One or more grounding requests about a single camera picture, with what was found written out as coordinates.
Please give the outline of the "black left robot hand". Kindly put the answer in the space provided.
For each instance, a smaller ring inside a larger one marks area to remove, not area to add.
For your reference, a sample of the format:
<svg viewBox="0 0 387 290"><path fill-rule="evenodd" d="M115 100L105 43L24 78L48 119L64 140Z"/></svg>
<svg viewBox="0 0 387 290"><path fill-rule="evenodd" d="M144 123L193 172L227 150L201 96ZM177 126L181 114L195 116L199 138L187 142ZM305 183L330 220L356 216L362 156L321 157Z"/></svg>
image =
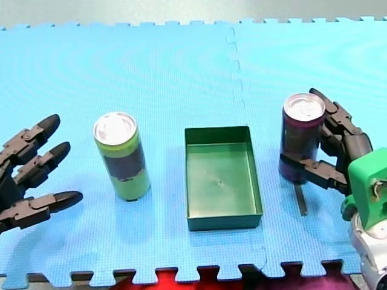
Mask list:
<svg viewBox="0 0 387 290"><path fill-rule="evenodd" d="M53 114L31 129L23 129L8 140L1 150L1 232L24 229L49 220L52 213L63 211L83 199L78 191L48 194L39 198L26 197L28 189L35 189L70 152L69 142L63 142L39 155L38 150L60 125L60 117Z"/></svg>

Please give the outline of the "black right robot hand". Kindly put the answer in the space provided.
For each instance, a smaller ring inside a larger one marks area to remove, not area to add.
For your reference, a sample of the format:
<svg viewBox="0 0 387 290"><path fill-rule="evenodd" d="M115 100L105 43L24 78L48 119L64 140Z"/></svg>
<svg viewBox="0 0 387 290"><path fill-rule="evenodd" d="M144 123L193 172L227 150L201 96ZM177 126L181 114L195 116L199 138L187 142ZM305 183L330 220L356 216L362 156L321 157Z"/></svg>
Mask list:
<svg viewBox="0 0 387 290"><path fill-rule="evenodd" d="M352 116L338 102L314 88L309 93L325 103L324 122L317 126L316 138L321 149L335 156L337 163L316 161L311 153L285 150L280 154L280 165L294 182L310 181L348 196L352 194L348 167L352 161L373 151L371 141L361 128L353 125Z"/></svg>

